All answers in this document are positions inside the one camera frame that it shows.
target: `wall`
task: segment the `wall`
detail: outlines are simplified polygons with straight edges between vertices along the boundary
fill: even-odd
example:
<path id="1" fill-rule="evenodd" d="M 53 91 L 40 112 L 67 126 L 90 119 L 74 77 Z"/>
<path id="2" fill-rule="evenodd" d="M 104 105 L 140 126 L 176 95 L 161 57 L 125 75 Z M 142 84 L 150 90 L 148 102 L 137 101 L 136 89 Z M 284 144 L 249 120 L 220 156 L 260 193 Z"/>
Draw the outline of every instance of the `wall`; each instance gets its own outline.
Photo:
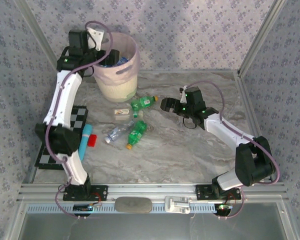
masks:
<path id="1" fill-rule="evenodd" d="M 274 0 L 27 0 L 58 57 L 97 20 L 132 35 L 143 70 L 236 70 Z"/>
<path id="2" fill-rule="evenodd" d="M 300 227 L 300 0 L 287 1 L 244 80 Z"/>
<path id="3" fill-rule="evenodd" d="M 43 121 L 55 80 L 19 10 L 0 1 L 0 239 L 36 157 L 34 126 Z"/>

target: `black bracket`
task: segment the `black bracket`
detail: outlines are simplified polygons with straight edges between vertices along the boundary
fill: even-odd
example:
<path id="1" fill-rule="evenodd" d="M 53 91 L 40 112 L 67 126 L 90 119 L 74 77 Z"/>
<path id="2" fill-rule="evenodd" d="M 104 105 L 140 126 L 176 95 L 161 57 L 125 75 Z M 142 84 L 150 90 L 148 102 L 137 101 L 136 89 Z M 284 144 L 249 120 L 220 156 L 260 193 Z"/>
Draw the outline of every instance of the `black bracket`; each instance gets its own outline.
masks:
<path id="1" fill-rule="evenodd" d="M 216 192 L 212 184 L 200 184 L 195 186 L 196 199 L 203 200 L 240 200 L 241 193 L 239 188 L 231 188 L 224 192 Z"/>
<path id="2" fill-rule="evenodd" d="M 88 196 L 77 194 L 75 190 L 66 187 L 63 193 L 63 201 L 87 201 L 87 202 L 106 201 L 107 196 L 108 196 L 107 185 L 91 185 L 90 194 Z"/>

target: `black and white checkerboard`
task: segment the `black and white checkerboard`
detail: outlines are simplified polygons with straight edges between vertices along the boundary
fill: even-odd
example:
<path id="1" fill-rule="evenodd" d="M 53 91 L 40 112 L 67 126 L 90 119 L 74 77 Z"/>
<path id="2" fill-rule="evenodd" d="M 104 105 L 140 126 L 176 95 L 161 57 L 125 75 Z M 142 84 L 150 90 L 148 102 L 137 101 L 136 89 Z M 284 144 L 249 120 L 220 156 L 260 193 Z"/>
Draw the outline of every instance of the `black and white checkerboard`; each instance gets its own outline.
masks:
<path id="1" fill-rule="evenodd" d="M 80 139 L 82 137 L 82 131 L 86 124 L 88 116 L 88 109 L 86 106 L 73 106 L 71 111 L 70 126 L 71 130 L 80 134 Z M 63 170 L 61 164 L 56 163 L 56 161 L 49 155 L 48 150 L 44 144 L 41 144 L 40 151 L 36 158 L 35 167 L 39 169 L 51 169 L 51 170 Z"/>

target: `green plastic bottle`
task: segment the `green plastic bottle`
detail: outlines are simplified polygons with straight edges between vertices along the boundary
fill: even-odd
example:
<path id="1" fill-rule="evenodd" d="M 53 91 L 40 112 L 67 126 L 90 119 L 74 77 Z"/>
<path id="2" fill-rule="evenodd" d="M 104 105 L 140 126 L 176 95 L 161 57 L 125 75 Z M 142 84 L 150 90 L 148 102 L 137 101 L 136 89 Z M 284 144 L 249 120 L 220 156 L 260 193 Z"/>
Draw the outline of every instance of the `green plastic bottle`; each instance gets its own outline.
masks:
<path id="1" fill-rule="evenodd" d="M 133 111 L 138 111 L 140 109 L 145 109 L 147 107 L 152 106 L 156 101 L 158 101 L 157 96 L 144 96 L 137 100 L 133 100 L 131 102 L 131 107 Z"/>
<path id="2" fill-rule="evenodd" d="M 140 141 L 142 135 L 147 130 L 147 126 L 148 124 L 146 124 L 144 121 L 138 121 L 134 125 L 134 128 L 128 137 L 128 144 L 125 146 L 127 149 L 130 150 L 133 145 Z"/>

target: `aluminum frame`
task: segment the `aluminum frame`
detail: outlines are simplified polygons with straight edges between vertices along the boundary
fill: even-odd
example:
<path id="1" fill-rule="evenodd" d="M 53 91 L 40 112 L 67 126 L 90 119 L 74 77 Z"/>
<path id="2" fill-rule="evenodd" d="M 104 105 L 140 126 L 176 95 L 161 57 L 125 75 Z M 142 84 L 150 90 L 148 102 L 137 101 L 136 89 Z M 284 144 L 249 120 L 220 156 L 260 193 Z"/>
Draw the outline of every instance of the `aluminum frame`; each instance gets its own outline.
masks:
<path id="1" fill-rule="evenodd" d="M 119 197 L 143 197 L 151 199 L 152 203 L 164 203 L 166 196 L 188 197 L 191 203 L 222 203 L 220 200 L 197 201 L 196 185 L 202 183 L 104 183 L 109 186 L 108 198 L 105 204 L 113 204 Z M 58 190 L 58 183 L 49 184 L 23 184 L 14 209 L 13 218 L 6 232 L 6 240 L 17 240 L 25 220 L 29 204 L 54 203 Z M 255 184 L 242 188 L 245 195 L 245 204 L 250 203 L 276 203 L 280 219 L 289 240 L 299 240 L 300 233 L 293 215 L 287 196 L 286 187 L 283 183 L 273 185 Z"/>

